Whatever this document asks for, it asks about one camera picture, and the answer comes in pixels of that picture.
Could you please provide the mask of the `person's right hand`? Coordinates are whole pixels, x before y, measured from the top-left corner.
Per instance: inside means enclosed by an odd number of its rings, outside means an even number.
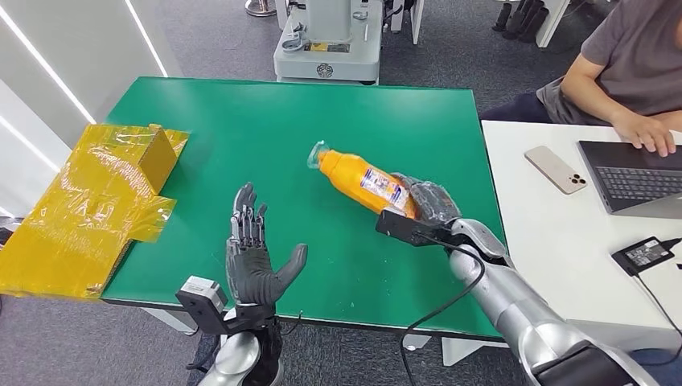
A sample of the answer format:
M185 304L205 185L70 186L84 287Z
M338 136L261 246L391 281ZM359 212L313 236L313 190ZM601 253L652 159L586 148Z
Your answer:
M610 119L618 135L637 149L667 157L676 152L673 131L681 131L681 111L660 113L650 117L637 113L618 113Z

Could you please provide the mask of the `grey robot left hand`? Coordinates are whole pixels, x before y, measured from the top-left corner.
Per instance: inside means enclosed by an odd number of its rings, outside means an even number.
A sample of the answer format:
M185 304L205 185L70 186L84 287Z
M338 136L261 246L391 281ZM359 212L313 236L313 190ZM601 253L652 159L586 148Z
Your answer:
M242 306L273 306L306 266L308 245L297 244L289 260L273 270L265 239L266 204L255 206L251 182L236 193L226 241L226 271L232 299Z

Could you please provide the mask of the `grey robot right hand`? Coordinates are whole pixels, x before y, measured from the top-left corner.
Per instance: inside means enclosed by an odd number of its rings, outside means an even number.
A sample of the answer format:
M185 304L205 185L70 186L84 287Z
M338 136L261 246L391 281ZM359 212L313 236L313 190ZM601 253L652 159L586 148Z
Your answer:
M441 185L401 173L391 173L407 188L415 205L415 218L430 226L450 226L462 214Z

